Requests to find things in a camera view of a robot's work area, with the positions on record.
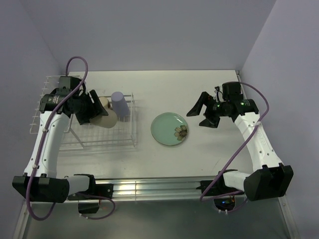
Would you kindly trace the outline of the steel cup with brown band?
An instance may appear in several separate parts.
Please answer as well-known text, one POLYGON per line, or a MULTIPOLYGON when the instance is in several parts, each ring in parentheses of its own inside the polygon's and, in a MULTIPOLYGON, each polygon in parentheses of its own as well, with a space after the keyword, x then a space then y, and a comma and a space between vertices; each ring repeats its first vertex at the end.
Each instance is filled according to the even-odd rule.
POLYGON ((105 109, 112 109, 111 103, 107 97, 99 97, 99 100, 105 109))

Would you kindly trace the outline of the lilac plastic cup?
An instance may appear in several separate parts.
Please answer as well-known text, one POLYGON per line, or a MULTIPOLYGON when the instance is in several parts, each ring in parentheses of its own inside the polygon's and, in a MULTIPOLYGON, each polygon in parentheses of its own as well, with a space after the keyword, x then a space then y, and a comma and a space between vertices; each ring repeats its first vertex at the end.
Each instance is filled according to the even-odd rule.
POLYGON ((113 111, 118 117, 124 118, 130 114, 129 106, 122 92, 114 92, 111 95, 113 111))

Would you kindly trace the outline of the beige ceramic bowl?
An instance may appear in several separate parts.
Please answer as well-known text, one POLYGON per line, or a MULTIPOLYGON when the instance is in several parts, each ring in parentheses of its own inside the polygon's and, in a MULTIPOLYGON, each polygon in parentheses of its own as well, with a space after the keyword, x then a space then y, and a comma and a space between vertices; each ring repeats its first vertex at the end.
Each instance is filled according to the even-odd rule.
POLYGON ((94 117, 90 120, 90 124, 103 128, 113 128, 118 121, 118 117, 113 110, 107 109, 107 113, 107 116, 94 117))

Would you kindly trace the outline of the green floral plate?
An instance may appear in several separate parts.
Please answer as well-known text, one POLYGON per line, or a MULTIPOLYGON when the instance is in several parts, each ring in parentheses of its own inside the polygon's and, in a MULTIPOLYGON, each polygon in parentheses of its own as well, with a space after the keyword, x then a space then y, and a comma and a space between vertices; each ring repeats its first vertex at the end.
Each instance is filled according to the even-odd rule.
POLYGON ((162 113, 152 121, 151 134, 162 145, 177 146, 188 136, 188 124, 176 113, 162 113))

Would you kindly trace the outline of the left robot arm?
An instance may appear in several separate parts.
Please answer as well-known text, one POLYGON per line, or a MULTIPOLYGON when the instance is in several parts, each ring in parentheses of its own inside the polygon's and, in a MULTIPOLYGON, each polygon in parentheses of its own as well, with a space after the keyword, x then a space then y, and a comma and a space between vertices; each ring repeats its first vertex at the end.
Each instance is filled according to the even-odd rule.
POLYGON ((81 79, 61 76, 58 86, 39 103, 39 129, 33 153, 23 175, 15 176, 12 186, 30 202, 63 203, 70 195, 80 193, 91 199, 97 193, 92 174, 75 174, 57 178, 57 159, 71 116, 80 125, 108 113, 94 90, 80 88, 81 79))

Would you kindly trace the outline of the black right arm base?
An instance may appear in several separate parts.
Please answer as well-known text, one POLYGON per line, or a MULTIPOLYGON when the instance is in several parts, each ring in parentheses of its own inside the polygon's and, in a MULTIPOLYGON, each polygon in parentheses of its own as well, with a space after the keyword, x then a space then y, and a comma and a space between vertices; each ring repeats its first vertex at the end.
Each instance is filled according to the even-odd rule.
POLYGON ((233 210, 235 207, 235 196, 233 195, 237 189, 226 187, 223 179, 219 179, 204 195, 205 197, 213 197, 218 195, 224 195, 228 193, 232 193, 231 195, 227 195, 226 197, 216 198, 214 199, 215 207, 219 210, 233 210))

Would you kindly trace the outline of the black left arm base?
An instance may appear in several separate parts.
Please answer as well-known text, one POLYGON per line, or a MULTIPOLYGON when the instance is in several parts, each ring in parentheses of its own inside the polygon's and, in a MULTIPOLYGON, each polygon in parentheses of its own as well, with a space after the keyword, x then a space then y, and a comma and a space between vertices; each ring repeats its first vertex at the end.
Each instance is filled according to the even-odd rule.
POLYGON ((76 196, 79 200, 98 200, 97 203, 78 203, 78 212, 82 215, 96 214, 99 210, 107 210, 107 207, 102 206, 102 200, 111 202, 112 208, 107 214, 110 216, 116 206, 112 200, 113 196, 113 184, 97 184, 93 192, 79 192, 76 196))

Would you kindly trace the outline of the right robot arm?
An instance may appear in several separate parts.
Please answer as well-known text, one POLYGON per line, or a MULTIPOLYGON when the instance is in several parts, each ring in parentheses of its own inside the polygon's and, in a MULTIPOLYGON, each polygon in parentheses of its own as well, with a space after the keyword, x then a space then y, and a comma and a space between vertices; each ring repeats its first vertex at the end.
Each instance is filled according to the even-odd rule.
POLYGON ((224 83, 215 88, 215 97, 202 92, 187 113, 189 117, 197 116, 206 106, 205 119, 199 126, 217 128, 222 117, 229 117, 244 138, 244 143, 202 190, 201 201, 209 199, 207 195, 212 188, 217 190, 212 194, 212 199, 238 194, 245 194, 249 201, 279 198, 286 194, 294 175, 292 167, 285 165, 278 157, 264 131, 262 119, 268 111, 261 114, 255 101, 244 97, 241 86, 241 82, 224 83), (245 147, 251 157, 252 174, 228 168, 245 147))

